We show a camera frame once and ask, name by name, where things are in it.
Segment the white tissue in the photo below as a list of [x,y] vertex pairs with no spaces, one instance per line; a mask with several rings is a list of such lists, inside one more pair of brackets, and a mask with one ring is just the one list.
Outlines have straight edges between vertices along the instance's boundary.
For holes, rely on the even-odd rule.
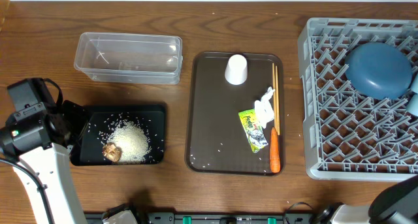
[[270,104],[270,99],[273,97],[274,92],[275,90],[269,87],[261,99],[254,102],[255,116],[263,129],[266,128],[267,123],[274,120],[274,110]]

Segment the pile of white rice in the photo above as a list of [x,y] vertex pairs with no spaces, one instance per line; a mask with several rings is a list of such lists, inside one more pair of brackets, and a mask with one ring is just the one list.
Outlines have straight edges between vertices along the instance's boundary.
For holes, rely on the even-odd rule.
[[116,165],[156,164],[164,155],[164,138],[161,133],[152,132],[152,120],[133,113],[103,114],[103,119],[94,126],[98,129],[96,139],[103,146],[114,143],[121,150]]

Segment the light blue small bowl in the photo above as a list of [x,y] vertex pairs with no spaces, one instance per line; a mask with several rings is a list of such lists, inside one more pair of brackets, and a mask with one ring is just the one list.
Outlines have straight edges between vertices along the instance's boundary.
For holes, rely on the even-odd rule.
[[406,111],[414,116],[418,116],[418,94],[415,94],[406,106]]

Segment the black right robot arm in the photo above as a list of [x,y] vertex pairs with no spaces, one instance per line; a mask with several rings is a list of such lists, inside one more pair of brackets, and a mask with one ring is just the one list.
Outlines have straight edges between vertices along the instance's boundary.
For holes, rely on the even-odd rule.
[[417,177],[382,191],[369,206],[341,202],[325,208],[311,223],[417,224]]

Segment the orange carrot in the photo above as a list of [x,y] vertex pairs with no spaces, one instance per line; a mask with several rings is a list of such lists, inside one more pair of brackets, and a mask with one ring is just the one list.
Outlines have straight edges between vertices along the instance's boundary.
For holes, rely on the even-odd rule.
[[273,127],[270,132],[270,169],[278,173],[281,169],[280,150],[277,130]]

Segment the pink plastic cup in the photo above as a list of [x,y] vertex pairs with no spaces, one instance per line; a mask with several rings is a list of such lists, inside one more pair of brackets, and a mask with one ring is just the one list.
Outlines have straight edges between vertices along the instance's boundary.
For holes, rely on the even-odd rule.
[[227,62],[225,79],[232,85],[243,84],[248,77],[248,62],[243,55],[235,54]]

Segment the dark blue large bowl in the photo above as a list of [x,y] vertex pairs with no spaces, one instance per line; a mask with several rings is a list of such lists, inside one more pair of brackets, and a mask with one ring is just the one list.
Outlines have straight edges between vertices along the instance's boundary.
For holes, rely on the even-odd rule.
[[355,48],[345,58],[345,71],[351,85],[363,95],[375,99],[403,96],[413,73],[407,57],[385,43],[369,42]]

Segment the brown food scrap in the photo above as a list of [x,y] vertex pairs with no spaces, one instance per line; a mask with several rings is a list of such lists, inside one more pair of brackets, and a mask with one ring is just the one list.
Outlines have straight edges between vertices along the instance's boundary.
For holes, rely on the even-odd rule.
[[102,154],[112,162],[118,162],[121,158],[121,150],[114,143],[104,145]]

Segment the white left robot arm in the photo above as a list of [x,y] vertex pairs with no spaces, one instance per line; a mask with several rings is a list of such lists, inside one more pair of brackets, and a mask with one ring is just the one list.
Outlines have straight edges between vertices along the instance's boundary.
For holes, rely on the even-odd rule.
[[86,223],[70,170],[68,146],[76,135],[53,98],[52,80],[27,78],[8,86],[16,111],[1,129],[1,162],[25,187],[37,223]]

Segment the green foil snack wrapper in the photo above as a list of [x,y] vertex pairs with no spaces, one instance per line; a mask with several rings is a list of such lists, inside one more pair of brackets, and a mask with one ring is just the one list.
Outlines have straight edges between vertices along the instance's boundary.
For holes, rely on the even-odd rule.
[[241,111],[238,115],[252,152],[259,152],[268,145],[268,142],[264,136],[263,128],[259,125],[256,118],[255,110],[250,109]]

